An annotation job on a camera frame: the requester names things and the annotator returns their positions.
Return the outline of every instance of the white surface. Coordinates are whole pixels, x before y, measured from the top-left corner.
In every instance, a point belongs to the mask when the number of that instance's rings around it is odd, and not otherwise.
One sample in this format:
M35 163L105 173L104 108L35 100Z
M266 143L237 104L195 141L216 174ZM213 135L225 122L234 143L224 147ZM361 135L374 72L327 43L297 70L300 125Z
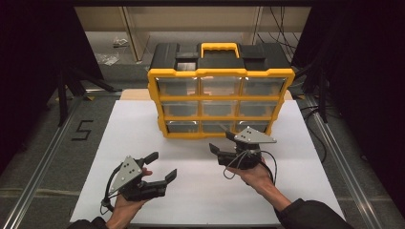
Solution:
M261 144L278 166L276 186L292 201L297 198L325 202L343 214L309 137L295 101L287 100L272 126L275 144ZM180 140L164 138L158 128L153 101L117 101L84 184L71 221L100 215L100 202L110 174L124 160L158 151L160 158L147 167L154 172L147 181L162 180L173 169L177 178L166 197L147 202L133 223L147 226L261 226L280 225L264 198L239 177L226 179L224 166L209 152L208 143L233 151L225 138ZM264 154L274 171L271 157Z

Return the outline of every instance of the yellow storage organizer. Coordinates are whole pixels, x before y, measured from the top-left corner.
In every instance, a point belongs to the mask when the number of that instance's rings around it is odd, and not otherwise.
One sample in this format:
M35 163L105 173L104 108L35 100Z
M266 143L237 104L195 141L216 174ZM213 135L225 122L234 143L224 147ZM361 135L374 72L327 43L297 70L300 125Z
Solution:
M148 90L165 137L271 134L295 74L279 44L158 44Z

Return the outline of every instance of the black sleeve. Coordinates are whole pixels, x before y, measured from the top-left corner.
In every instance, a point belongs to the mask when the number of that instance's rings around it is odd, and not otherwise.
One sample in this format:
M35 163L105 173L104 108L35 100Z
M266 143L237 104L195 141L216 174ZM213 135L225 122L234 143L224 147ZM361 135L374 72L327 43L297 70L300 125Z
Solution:
M339 215L323 202L297 199L282 212L276 211L277 218L287 229L352 229Z
M72 223L68 229L108 229L105 225L105 221L101 217L93 219L92 222L89 222L86 219L78 220Z

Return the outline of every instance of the yellow handle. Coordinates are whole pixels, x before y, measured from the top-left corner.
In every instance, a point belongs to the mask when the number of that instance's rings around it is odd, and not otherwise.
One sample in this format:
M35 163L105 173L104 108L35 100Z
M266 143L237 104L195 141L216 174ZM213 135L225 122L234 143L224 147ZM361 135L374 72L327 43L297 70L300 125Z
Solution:
M234 51L239 58L238 45L236 43L202 43L202 58L204 51Z

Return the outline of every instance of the hand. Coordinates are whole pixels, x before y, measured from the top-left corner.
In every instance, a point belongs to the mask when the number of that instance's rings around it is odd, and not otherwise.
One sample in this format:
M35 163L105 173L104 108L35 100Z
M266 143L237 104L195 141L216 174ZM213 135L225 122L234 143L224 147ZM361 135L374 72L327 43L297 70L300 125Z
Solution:
M142 172L145 176L152 175L152 171L146 168L143 168ZM122 195L118 195L114 212L105 225L110 229L126 228L147 201L149 200L127 201Z
M240 170L230 167L227 167L226 169L231 173L239 175L245 183L250 185L260 195L263 194L264 188L266 186L274 186L267 169L260 164L252 169L247 170Z
M258 164L256 167L247 170L229 167L226 169L239 175L244 182L262 195L277 211L281 212L291 204L291 201L274 186L267 169L263 165Z

